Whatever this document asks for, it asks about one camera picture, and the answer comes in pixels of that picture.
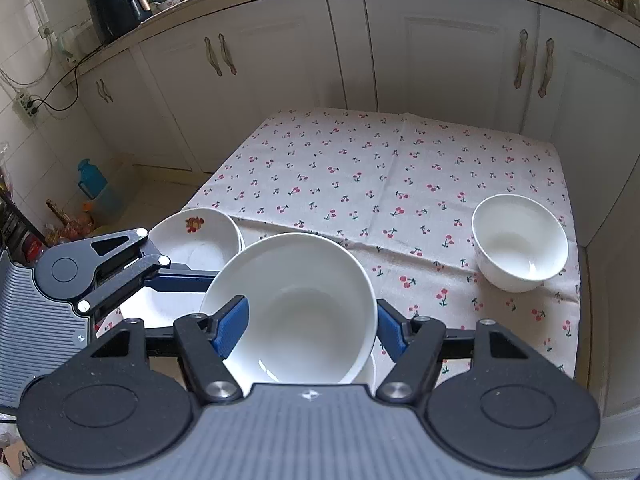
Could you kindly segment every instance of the table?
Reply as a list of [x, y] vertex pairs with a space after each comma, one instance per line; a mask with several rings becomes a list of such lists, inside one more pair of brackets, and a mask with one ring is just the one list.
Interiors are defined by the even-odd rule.
[[[498, 193], [540, 202], [564, 227], [560, 275], [523, 294], [488, 283], [474, 259], [471, 216]], [[411, 114], [283, 110], [229, 157], [186, 207], [232, 216], [247, 244], [311, 232], [347, 248], [377, 297], [408, 317], [473, 328], [490, 317], [572, 376], [580, 319], [574, 222], [549, 143]], [[378, 383], [393, 363], [379, 341]], [[440, 380], [468, 369], [444, 362]]]

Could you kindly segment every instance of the white cloth on counter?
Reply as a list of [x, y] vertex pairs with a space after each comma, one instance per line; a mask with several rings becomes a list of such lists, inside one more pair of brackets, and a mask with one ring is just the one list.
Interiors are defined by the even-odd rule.
[[[530, 197], [559, 219], [569, 259], [523, 294], [488, 283], [474, 259], [471, 216], [498, 193]], [[410, 114], [276, 113], [187, 207], [232, 216], [247, 244], [278, 232], [324, 235], [360, 261], [378, 298], [449, 328], [491, 317], [570, 376], [580, 319], [574, 222], [554, 147], [526, 137]], [[377, 382], [393, 363], [376, 341]], [[468, 369], [445, 362], [441, 379]]]

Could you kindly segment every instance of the white cable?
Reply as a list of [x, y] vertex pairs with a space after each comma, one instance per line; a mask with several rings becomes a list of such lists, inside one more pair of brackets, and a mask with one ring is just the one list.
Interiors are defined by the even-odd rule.
[[51, 63], [53, 61], [53, 44], [51, 42], [51, 33], [50, 32], [47, 35], [46, 39], [47, 39], [47, 45], [48, 45], [48, 50], [49, 50], [49, 62], [47, 63], [46, 69], [44, 70], [44, 72], [42, 73], [42, 75], [39, 78], [34, 79], [34, 81], [31, 81], [31, 82], [28, 82], [28, 83], [22, 83], [20, 81], [16, 81], [15, 79], [9, 77], [7, 72], [5, 72], [4, 70], [2, 70], [0, 68], [0, 76], [15, 91], [18, 91], [18, 89], [12, 83], [15, 83], [18, 86], [23, 87], [23, 88], [28, 88], [28, 87], [31, 87], [31, 86], [35, 86], [35, 85], [37, 85], [37, 83], [42, 81], [44, 79], [44, 77], [47, 75], [47, 72], [49, 72], [49, 68], [51, 67]]

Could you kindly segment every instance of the blue jug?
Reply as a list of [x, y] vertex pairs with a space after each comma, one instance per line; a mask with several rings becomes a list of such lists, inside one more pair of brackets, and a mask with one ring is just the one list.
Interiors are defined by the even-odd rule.
[[80, 172], [80, 182], [78, 187], [89, 198], [96, 198], [107, 185], [107, 180], [102, 175], [97, 166], [89, 164], [89, 159], [84, 158], [78, 164], [78, 171]]

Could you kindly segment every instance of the white bowl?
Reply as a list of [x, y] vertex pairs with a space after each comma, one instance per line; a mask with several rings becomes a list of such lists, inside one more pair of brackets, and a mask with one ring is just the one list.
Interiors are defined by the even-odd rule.
[[351, 383], [371, 354], [373, 287], [326, 238], [287, 233], [250, 245], [216, 276], [200, 310], [213, 314], [236, 294], [249, 301], [249, 325], [225, 365], [244, 394], [253, 383]]
[[172, 262], [191, 270], [221, 270], [244, 249], [235, 222], [209, 207], [178, 211], [151, 229], [149, 240]]
[[562, 270], [569, 243], [560, 222], [535, 200], [500, 194], [478, 204], [471, 219], [476, 261], [507, 292], [527, 292]]

